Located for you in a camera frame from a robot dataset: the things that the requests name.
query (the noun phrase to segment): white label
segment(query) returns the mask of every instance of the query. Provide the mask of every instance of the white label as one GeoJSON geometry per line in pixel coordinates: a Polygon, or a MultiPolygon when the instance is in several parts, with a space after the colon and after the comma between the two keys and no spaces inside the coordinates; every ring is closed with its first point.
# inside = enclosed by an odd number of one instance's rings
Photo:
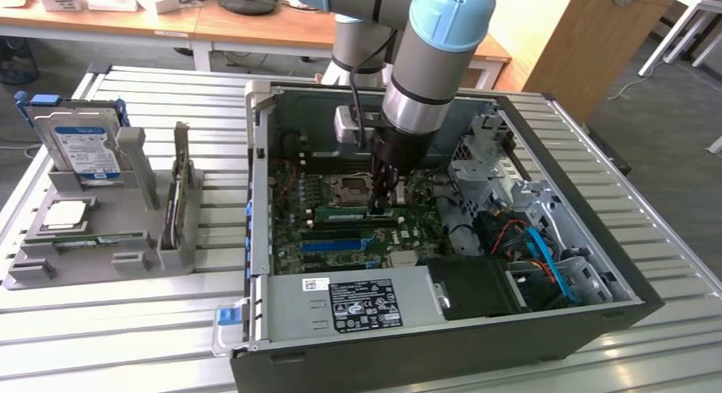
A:
{"type": "Polygon", "coordinates": [[[329,290],[328,277],[318,277],[316,279],[304,279],[304,291],[316,292],[317,290],[329,290]]]}
{"type": "Polygon", "coordinates": [[[78,248],[78,247],[95,247],[98,244],[95,241],[75,241],[73,243],[55,243],[57,248],[78,248]]]}
{"type": "Polygon", "coordinates": [[[382,314],[380,315],[380,317],[382,317],[382,321],[392,321],[394,319],[401,319],[402,315],[401,314],[382,314]]]}
{"type": "Polygon", "coordinates": [[[177,32],[177,31],[155,31],[157,35],[165,35],[165,36],[179,36],[181,38],[187,38],[189,34],[186,32],[177,32]]]}
{"type": "Polygon", "coordinates": [[[55,127],[59,144],[77,173],[90,179],[121,175],[115,154],[106,148],[109,135],[102,127],[55,127]]]}

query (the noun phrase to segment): blue cable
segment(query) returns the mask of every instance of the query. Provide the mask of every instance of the blue cable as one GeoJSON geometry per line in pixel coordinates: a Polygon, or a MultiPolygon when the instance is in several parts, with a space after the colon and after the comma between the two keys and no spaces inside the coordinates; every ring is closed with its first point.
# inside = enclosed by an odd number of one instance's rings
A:
{"type": "Polygon", "coordinates": [[[574,304],[580,304],[580,299],[574,296],[573,290],[569,288],[569,285],[566,284],[566,279],[560,273],[560,270],[557,269],[557,265],[554,264],[554,258],[550,255],[550,248],[546,245],[546,242],[542,239],[542,234],[540,234],[540,231],[534,227],[528,227],[526,231],[532,238],[534,239],[534,242],[537,243],[537,246],[540,247],[540,250],[542,251],[544,258],[546,259],[546,263],[550,266],[552,274],[557,278],[557,283],[560,284],[560,288],[562,289],[562,294],[573,301],[574,304]]]}

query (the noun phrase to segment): blue latch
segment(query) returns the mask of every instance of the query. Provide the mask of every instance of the blue latch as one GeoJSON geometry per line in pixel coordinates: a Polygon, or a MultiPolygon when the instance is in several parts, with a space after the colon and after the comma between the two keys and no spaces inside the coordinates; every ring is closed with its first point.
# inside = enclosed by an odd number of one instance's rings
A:
{"type": "Polygon", "coordinates": [[[31,106],[51,106],[55,107],[61,104],[59,95],[35,95],[31,99],[31,106]]]}
{"type": "Polygon", "coordinates": [[[219,308],[218,309],[217,323],[219,325],[237,325],[241,324],[241,308],[219,308]]]}
{"type": "Polygon", "coordinates": [[[129,121],[129,112],[126,108],[126,102],[123,101],[123,99],[118,99],[114,105],[115,105],[115,112],[118,113],[118,118],[121,120],[121,126],[130,127],[131,122],[129,121]]]}
{"type": "Polygon", "coordinates": [[[27,125],[34,127],[34,120],[31,119],[31,116],[27,114],[26,110],[26,99],[27,99],[27,93],[22,90],[19,91],[15,96],[15,108],[19,109],[21,115],[26,119],[27,125]]]}

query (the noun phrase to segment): red wire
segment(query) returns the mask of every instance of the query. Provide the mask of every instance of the red wire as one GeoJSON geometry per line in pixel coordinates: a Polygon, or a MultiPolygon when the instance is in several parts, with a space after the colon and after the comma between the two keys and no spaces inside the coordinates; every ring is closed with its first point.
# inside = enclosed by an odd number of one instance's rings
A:
{"type": "Polygon", "coordinates": [[[494,248],[493,248],[492,255],[494,255],[494,253],[497,252],[497,248],[500,247],[501,240],[505,237],[505,233],[508,233],[509,226],[512,226],[512,224],[516,223],[516,222],[520,222],[525,226],[529,225],[529,223],[525,220],[509,220],[508,221],[508,224],[505,225],[505,228],[501,230],[500,238],[497,238],[497,243],[494,243],[494,248]]]}
{"type": "Polygon", "coordinates": [[[546,275],[550,277],[552,283],[557,283],[557,279],[554,279],[554,275],[552,274],[550,267],[545,265],[544,262],[537,259],[533,259],[532,262],[536,262],[540,265],[540,267],[544,270],[544,273],[546,273],[546,275]]]}
{"type": "Polygon", "coordinates": [[[280,197],[277,197],[276,202],[278,203],[281,199],[284,199],[284,196],[286,196],[286,192],[292,189],[292,185],[296,182],[296,165],[293,162],[285,161],[289,165],[292,165],[292,168],[294,169],[294,173],[292,174],[292,180],[289,180],[289,183],[286,184],[286,187],[284,188],[284,191],[280,193],[280,197]]]}

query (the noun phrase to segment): open computer tower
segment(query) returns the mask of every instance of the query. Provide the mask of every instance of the open computer tower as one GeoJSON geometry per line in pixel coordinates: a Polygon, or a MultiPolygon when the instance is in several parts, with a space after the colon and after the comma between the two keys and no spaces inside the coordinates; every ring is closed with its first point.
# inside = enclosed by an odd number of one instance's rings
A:
{"type": "MultiPolygon", "coordinates": [[[[384,91],[361,98],[373,110],[384,91]]],[[[663,306],[505,95],[460,94],[378,216],[372,155],[338,127],[352,102],[348,88],[247,88],[241,391],[365,391],[560,360],[663,306]]]]}

